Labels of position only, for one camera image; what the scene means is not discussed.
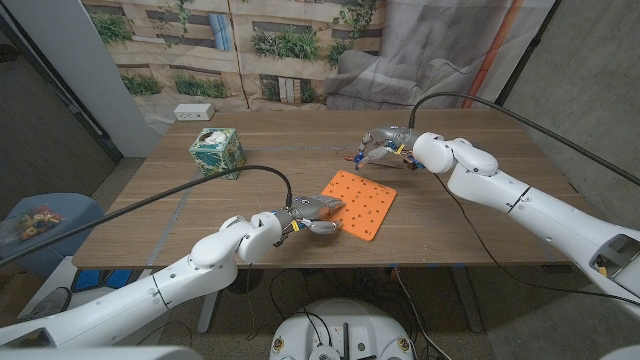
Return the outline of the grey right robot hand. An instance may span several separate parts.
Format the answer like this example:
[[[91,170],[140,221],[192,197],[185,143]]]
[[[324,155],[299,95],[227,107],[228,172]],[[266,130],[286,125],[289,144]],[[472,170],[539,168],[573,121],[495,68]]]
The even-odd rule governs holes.
[[[413,130],[388,126],[369,130],[361,139],[358,153],[354,156],[355,169],[367,163],[384,158],[387,154],[401,154],[411,151],[417,138]]]

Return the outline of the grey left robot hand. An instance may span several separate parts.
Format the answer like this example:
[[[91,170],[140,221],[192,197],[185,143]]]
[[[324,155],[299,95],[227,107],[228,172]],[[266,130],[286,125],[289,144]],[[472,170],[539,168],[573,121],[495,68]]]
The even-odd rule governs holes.
[[[342,229],[343,223],[329,220],[329,217],[344,206],[340,199],[322,194],[296,198],[289,208],[293,229],[307,228],[319,235],[335,234]]]

